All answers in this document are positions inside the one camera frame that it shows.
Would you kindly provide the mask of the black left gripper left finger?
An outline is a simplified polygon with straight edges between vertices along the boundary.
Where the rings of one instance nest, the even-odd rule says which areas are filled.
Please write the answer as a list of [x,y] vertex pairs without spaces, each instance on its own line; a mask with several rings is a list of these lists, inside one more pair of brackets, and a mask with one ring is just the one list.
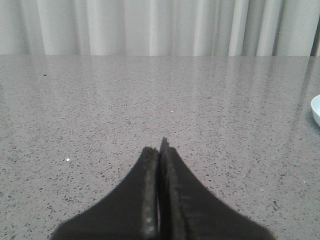
[[159,153],[144,147],[129,173],[107,196],[62,223],[53,240],[156,240]]

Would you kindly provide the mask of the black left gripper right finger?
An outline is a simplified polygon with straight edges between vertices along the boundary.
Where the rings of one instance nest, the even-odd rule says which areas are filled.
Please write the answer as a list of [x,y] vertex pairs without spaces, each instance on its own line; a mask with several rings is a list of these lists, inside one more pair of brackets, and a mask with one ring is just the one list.
[[159,233],[162,240],[272,240],[262,225],[212,194],[166,138],[159,150]]

